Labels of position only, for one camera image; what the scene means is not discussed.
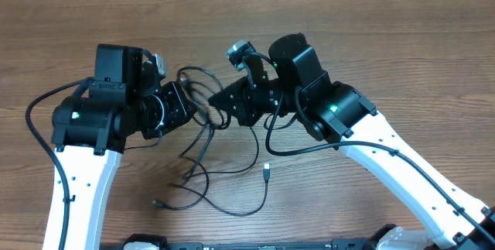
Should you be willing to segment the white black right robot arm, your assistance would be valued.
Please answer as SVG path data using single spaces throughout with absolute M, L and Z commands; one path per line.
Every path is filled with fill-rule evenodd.
M 422 231 L 388 225 L 369 249 L 492 249 L 494 211 L 429 164 L 354 87 L 331 81 L 301 33 L 277 39 L 267 54 L 245 40 L 226 52 L 246 75 L 210 97 L 211 106 L 252 126 L 262 115 L 294 113 L 317 141 L 374 174 L 422 223 Z

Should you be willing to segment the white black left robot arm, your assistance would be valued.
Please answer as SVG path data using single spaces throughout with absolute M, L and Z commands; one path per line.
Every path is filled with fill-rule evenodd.
M 196 112 L 176 81 L 162 84 L 166 62 L 148 50 L 100 44 L 93 77 L 52 115 L 54 174 L 44 249 L 97 249 L 111 184 L 139 132 L 161 140 Z

